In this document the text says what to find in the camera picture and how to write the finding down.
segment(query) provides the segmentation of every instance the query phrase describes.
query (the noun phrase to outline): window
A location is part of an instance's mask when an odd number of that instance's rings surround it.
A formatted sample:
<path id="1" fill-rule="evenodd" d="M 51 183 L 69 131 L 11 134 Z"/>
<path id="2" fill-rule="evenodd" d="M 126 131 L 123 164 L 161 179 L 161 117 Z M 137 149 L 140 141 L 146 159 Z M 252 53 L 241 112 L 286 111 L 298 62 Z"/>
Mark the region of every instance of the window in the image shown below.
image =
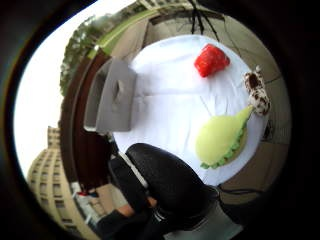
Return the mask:
<path id="1" fill-rule="evenodd" d="M 48 173 L 46 172 L 41 173 L 41 181 L 46 182 L 47 179 L 48 179 Z"/>
<path id="2" fill-rule="evenodd" d="M 72 223 L 71 218 L 69 217 L 68 211 L 64 205 L 63 201 L 56 200 L 55 201 L 57 211 L 63 223 Z"/>
<path id="3" fill-rule="evenodd" d="M 44 208 L 44 210 L 45 210 L 46 212 L 48 212 L 48 213 L 50 212 L 48 199 L 46 199 L 46 198 L 41 198 L 41 199 L 40 199 L 40 204 L 41 204 L 41 206 Z"/>
<path id="4" fill-rule="evenodd" d="M 60 173 L 58 173 L 58 172 L 53 173 L 53 181 L 55 181 L 55 182 L 60 181 Z"/>
<path id="5" fill-rule="evenodd" d="M 74 235 L 76 237 L 80 237 L 80 238 L 82 237 L 81 233 L 79 232 L 79 230 L 75 226 L 66 226 L 66 229 L 72 235 Z"/>
<path id="6" fill-rule="evenodd" d="M 53 184 L 53 195 L 55 197 L 61 197 L 62 196 L 60 184 Z"/>
<path id="7" fill-rule="evenodd" d="M 40 194 L 47 195 L 47 184 L 40 183 Z"/>

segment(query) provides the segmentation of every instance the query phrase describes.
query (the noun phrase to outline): white tablecloth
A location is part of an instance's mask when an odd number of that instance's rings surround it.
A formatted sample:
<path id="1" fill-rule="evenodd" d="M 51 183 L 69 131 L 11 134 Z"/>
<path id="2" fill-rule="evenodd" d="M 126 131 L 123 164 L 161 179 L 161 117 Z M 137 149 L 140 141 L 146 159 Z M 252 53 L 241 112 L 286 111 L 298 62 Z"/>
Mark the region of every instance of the white tablecloth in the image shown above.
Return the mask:
<path id="1" fill-rule="evenodd" d="M 207 43 L 222 49 L 231 63 L 225 70 L 201 78 L 193 63 Z M 114 133 L 120 151 L 138 142 L 160 147 L 214 186 L 234 176 L 254 155 L 266 122 L 255 114 L 248 121 L 247 144 L 231 163 L 203 169 L 195 153 L 197 134 L 211 116 L 235 114 L 247 105 L 243 75 L 250 69 L 232 50 L 208 37 L 183 35 L 147 46 L 130 67 L 138 77 L 131 131 Z"/>

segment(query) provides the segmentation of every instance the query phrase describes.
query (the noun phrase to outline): building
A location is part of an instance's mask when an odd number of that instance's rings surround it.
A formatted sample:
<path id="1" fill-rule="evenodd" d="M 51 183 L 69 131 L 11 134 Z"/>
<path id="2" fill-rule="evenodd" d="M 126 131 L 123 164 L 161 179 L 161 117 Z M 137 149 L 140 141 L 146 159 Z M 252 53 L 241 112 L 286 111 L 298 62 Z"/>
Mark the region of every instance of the building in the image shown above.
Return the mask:
<path id="1" fill-rule="evenodd" d="M 48 127 L 48 148 L 33 161 L 28 184 L 43 209 L 62 228 L 84 239 L 99 239 L 89 224 L 88 214 L 84 214 L 75 201 L 75 194 L 66 179 L 59 139 L 59 129 Z"/>
<path id="2" fill-rule="evenodd" d="M 169 4 L 189 4 L 188 0 L 139 0 L 146 8 L 161 8 Z"/>

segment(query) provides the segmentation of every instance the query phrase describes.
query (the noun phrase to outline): green pear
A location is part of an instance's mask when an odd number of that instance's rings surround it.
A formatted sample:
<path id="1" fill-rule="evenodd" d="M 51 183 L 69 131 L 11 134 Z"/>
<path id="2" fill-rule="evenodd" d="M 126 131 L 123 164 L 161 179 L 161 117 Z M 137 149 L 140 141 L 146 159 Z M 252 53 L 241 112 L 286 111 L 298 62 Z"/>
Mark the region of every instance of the green pear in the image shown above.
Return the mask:
<path id="1" fill-rule="evenodd" d="M 247 140 L 247 122 L 252 106 L 234 116 L 213 116 L 200 129 L 196 139 L 196 153 L 203 168 L 217 168 L 234 160 Z"/>

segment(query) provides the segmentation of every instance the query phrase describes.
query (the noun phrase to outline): black cable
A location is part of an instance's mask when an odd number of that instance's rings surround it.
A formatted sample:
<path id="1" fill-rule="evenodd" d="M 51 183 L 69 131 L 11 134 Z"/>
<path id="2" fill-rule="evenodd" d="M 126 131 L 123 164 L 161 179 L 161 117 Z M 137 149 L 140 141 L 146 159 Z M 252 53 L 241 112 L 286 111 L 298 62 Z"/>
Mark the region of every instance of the black cable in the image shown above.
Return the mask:
<path id="1" fill-rule="evenodd" d="M 220 39 L 218 37 L 218 33 L 217 31 L 214 29 L 213 25 L 211 24 L 209 18 L 207 17 L 207 15 L 204 14 L 203 11 L 200 11 L 201 15 L 204 17 L 204 19 L 207 21 L 207 23 L 209 24 L 210 28 L 211 28 L 211 31 L 214 33 L 214 35 L 216 36 L 216 39 L 218 42 L 220 42 Z"/>
<path id="2" fill-rule="evenodd" d="M 221 192 L 233 194 L 233 195 L 243 195 L 243 194 L 249 194 L 249 193 L 256 193 L 256 194 L 263 194 L 264 191 L 257 190 L 257 189 L 251 189 L 251 188 L 239 188 L 239 189 L 225 189 L 221 186 L 221 184 L 218 185 L 218 189 Z"/>
<path id="3" fill-rule="evenodd" d="M 192 28 L 191 28 L 191 33 L 194 34 L 195 31 L 195 22 L 196 22 L 196 17 L 198 19 L 199 22 L 199 27 L 200 27 L 200 33 L 201 35 L 203 35 L 203 31 L 204 31 L 204 26 L 201 20 L 201 15 L 199 13 L 199 10 L 196 6 L 196 4 L 192 1 L 192 0 L 188 0 L 188 2 L 191 4 L 193 11 L 192 11 Z"/>

